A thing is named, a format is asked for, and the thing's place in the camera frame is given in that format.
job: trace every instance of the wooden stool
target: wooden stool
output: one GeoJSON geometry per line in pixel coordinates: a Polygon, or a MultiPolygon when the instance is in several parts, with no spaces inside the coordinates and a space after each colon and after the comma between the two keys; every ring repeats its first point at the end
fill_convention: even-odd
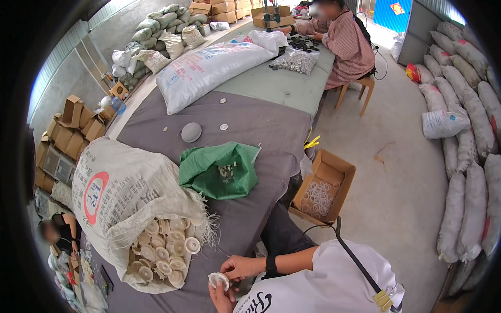
{"type": "MultiPolygon", "coordinates": [[[[365,109],[367,108],[367,104],[369,103],[369,99],[371,98],[372,91],[374,90],[374,77],[371,75],[369,77],[364,77],[355,81],[355,83],[362,84],[362,90],[360,90],[360,95],[358,95],[358,100],[362,98],[364,94],[365,87],[369,87],[369,91],[367,92],[367,97],[365,98],[364,107],[362,108],[362,112],[360,112],[360,117],[364,115],[365,109]]],[[[338,109],[341,101],[343,101],[344,94],[348,89],[348,84],[343,85],[343,89],[341,90],[341,94],[339,95],[338,103],[336,104],[336,110],[338,109]]]]}

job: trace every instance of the concrete floor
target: concrete floor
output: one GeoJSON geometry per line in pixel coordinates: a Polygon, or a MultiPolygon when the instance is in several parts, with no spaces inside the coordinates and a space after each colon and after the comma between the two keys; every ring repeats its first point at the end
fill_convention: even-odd
{"type": "MultiPolygon", "coordinates": [[[[387,49],[388,74],[376,81],[362,118],[365,101],[348,89],[335,111],[339,93],[330,91],[311,138],[320,135],[324,148],[357,167],[341,211],[341,236],[374,248],[390,261],[397,282],[405,286],[403,311],[430,312],[444,283],[447,265],[438,260],[436,239],[448,188],[438,140],[422,134],[421,113],[426,101],[387,49]],[[384,164],[374,159],[379,156],[384,164]]],[[[381,78],[385,62],[376,57],[381,78]]],[[[291,215],[303,230],[309,222],[291,215]]],[[[317,243],[334,239],[331,229],[314,228],[308,235],[317,243]]]]}

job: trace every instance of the gray tablecloth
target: gray tablecloth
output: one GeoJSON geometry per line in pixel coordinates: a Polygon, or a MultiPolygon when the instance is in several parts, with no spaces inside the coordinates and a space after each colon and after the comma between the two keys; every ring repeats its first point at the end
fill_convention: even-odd
{"type": "MultiPolygon", "coordinates": [[[[245,35],[251,30],[264,31],[248,23],[214,43],[231,40],[239,33],[245,35]]],[[[274,71],[268,67],[270,61],[266,61],[217,86],[214,90],[283,104],[314,117],[335,59],[335,55],[329,49],[323,45],[317,47],[320,49],[320,56],[310,75],[282,69],[274,71]]]]}
{"type": "Polygon", "coordinates": [[[215,91],[168,116],[162,95],[155,88],[131,116],[117,140],[131,147],[162,153],[177,164],[181,152],[191,147],[228,141],[261,144],[255,163],[259,182],[247,197],[208,200],[209,212],[220,215],[220,241],[217,249],[204,247],[203,253],[192,258],[186,284],[180,290],[163,294],[138,292],[120,282],[114,267],[92,251],[93,268],[103,265],[114,283],[114,290],[108,296],[108,312],[215,312],[208,295],[207,275],[219,271],[227,255],[249,255],[253,250],[271,209],[285,193],[290,177],[299,171],[303,141],[310,124],[311,117],[305,112],[215,91]],[[219,103],[222,98],[227,102],[219,103]],[[188,144],[181,139],[180,131],[190,122],[202,126],[202,136],[188,144]],[[221,131],[221,124],[228,124],[228,129],[221,131]]]}

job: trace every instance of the open cardboard box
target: open cardboard box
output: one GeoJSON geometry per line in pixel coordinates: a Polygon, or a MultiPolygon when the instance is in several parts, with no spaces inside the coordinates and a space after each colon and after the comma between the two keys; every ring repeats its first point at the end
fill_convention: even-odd
{"type": "Polygon", "coordinates": [[[355,176],[356,168],[354,165],[346,162],[340,157],[335,156],[325,149],[320,149],[315,160],[313,161],[313,174],[310,174],[303,181],[303,184],[299,188],[296,196],[293,199],[293,204],[295,206],[289,208],[289,211],[302,219],[308,220],[309,222],[316,225],[324,225],[327,223],[333,223],[341,211],[341,207],[348,195],[350,190],[351,182],[355,176]],[[304,199],[304,195],[311,182],[319,183],[321,181],[326,181],[331,185],[331,188],[327,191],[334,198],[334,203],[332,204],[329,213],[326,216],[320,216],[319,214],[312,214],[305,205],[312,207],[312,203],[309,199],[304,199]]]}
{"type": "Polygon", "coordinates": [[[201,13],[205,14],[207,16],[212,15],[211,14],[211,9],[212,5],[205,4],[205,3],[198,3],[198,2],[192,2],[189,6],[189,10],[193,13],[201,13]]]}
{"type": "Polygon", "coordinates": [[[80,114],[82,113],[84,103],[80,98],[71,95],[66,98],[64,104],[63,118],[59,121],[64,127],[77,128],[80,123],[80,114]]]}
{"type": "MultiPolygon", "coordinates": [[[[273,7],[268,7],[268,13],[269,14],[273,13],[273,7]]],[[[279,6],[279,13],[280,13],[280,24],[278,24],[277,22],[270,22],[271,28],[283,27],[296,23],[294,17],[291,16],[291,9],[289,7],[279,6]]],[[[265,8],[252,9],[250,11],[250,14],[252,15],[254,26],[266,28],[265,8]]]]}

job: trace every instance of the woman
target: woman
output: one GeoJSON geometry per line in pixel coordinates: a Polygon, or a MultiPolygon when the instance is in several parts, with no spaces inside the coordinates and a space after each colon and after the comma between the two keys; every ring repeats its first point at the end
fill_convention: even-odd
{"type": "Polygon", "coordinates": [[[300,35],[313,35],[336,55],[325,90],[355,81],[371,72],[376,63],[372,48],[355,21],[356,17],[345,7],[344,0],[313,1],[310,13],[318,19],[280,29],[287,35],[295,29],[300,35]]]}
{"type": "Polygon", "coordinates": [[[37,231],[48,245],[55,244],[59,250],[76,258],[82,228],[72,214],[54,214],[52,219],[41,221],[37,231]]]}
{"type": "MultiPolygon", "coordinates": [[[[218,313],[381,313],[373,300],[376,292],[339,242],[330,240],[317,246],[303,236],[281,204],[273,208],[261,239],[268,257],[233,255],[221,266],[220,271],[233,281],[258,275],[238,303],[234,297],[237,288],[225,292],[220,284],[216,288],[209,285],[218,313]]],[[[345,243],[380,288],[396,287],[387,260],[370,247],[345,243]]],[[[392,299],[394,307],[399,307],[403,294],[401,291],[392,299]]]]}

